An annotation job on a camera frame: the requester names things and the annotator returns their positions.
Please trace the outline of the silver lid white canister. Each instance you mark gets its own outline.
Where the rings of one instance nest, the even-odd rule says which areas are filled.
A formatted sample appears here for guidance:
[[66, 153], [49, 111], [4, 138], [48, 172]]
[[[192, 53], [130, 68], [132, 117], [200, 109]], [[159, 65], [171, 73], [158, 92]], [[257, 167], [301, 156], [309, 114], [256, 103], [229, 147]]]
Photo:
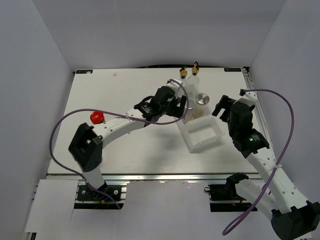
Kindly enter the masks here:
[[198, 93], [195, 97], [195, 108], [193, 118], [198, 119], [207, 115], [207, 106], [210, 97], [206, 93]]

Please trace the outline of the silver shaker blue label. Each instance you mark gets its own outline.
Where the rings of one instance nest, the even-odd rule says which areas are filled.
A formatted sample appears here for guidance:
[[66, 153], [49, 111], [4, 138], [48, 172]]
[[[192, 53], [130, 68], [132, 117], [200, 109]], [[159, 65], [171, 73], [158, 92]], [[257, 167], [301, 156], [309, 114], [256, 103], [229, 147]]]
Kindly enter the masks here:
[[196, 103], [194, 100], [189, 100], [188, 107], [185, 106], [185, 109], [187, 109], [187, 112], [182, 120], [184, 124], [192, 121], [194, 119], [194, 113], [195, 113]]

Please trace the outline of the clear glass cruet bottle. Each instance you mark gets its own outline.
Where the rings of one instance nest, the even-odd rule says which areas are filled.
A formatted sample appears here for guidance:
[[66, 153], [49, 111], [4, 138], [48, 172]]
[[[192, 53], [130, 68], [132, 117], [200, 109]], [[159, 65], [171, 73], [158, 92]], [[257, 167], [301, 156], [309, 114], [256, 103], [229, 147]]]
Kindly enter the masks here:
[[189, 100], [196, 101], [196, 96], [199, 90], [200, 79], [198, 78], [199, 73], [199, 63], [197, 61], [194, 62], [193, 67], [191, 69], [191, 75], [186, 80], [186, 91], [188, 94]]

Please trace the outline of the glass cruet dark powder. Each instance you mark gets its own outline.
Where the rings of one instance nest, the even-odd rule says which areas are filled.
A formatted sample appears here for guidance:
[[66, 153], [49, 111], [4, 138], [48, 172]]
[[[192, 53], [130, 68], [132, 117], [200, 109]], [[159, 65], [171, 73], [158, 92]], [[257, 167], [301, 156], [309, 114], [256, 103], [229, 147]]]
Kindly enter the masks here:
[[179, 70], [179, 80], [181, 81], [181, 84], [184, 88], [187, 85], [187, 75], [188, 75], [187, 66], [183, 66]]

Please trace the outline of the red lid sauce jar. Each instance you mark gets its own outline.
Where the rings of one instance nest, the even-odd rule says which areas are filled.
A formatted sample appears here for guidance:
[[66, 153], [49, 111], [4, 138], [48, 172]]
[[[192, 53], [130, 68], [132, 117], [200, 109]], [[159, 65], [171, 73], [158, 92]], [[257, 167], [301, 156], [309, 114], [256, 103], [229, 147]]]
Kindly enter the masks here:
[[94, 124], [101, 124], [105, 122], [105, 116], [103, 112], [100, 111], [94, 111], [90, 115], [90, 121]]

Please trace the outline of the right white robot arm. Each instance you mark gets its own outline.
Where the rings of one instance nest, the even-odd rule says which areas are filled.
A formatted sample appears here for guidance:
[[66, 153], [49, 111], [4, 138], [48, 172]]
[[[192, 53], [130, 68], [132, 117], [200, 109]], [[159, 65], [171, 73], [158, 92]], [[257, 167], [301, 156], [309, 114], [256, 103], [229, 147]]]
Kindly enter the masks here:
[[257, 98], [244, 94], [235, 100], [223, 95], [212, 112], [223, 113], [234, 147], [256, 169], [264, 181], [257, 187], [244, 173], [236, 173], [226, 180], [226, 195], [250, 202], [270, 221], [281, 240], [294, 240], [314, 231], [320, 223], [320, 204], [310, 202], [277, 163], [266, 138], [253, 127], [253, 110]]

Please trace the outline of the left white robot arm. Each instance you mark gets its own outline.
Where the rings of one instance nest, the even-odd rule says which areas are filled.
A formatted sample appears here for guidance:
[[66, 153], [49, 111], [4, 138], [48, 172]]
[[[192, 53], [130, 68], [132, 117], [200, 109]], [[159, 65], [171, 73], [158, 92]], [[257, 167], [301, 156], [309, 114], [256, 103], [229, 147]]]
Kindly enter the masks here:
[[154, 96], [145, 97], [124, 116], [117, 116], [94, 125], [81, 124], [68, 147], [89, 185], [88, 193], [99, 200], [105, 196], [102, 177], [103, 148], [114, 140], [150, 124], [157, 124], [162, 116], [180, 119], [185, 112], [187, 97], [181, 81], [169, 82], [157, 89]]

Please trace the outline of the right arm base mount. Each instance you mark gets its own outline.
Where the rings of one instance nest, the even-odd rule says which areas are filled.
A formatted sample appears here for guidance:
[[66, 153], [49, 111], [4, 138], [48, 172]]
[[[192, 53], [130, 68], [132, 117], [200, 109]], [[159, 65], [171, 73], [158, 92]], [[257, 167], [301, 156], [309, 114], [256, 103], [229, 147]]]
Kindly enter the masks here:
[[204, 187], [204, 192], [209, 195], [210, 211], [212, 213], [231, 213], [248, 210], [251, 203], [237, 195], [236, 184], [249, 179], [246, 174], [238, 172], [229, 176], [224, 184], [209, 184]]

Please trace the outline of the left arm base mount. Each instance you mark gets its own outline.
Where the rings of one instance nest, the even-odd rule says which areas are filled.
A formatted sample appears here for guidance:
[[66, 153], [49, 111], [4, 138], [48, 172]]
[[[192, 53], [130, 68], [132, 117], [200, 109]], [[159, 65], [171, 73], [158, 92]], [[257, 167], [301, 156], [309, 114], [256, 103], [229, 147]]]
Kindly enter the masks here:
[[127, 185], [106, 182], [98, 191], [92, 190], [81, 181], [76, 190], [74, 209], [76, 210], [121, 210], [126, 199]]

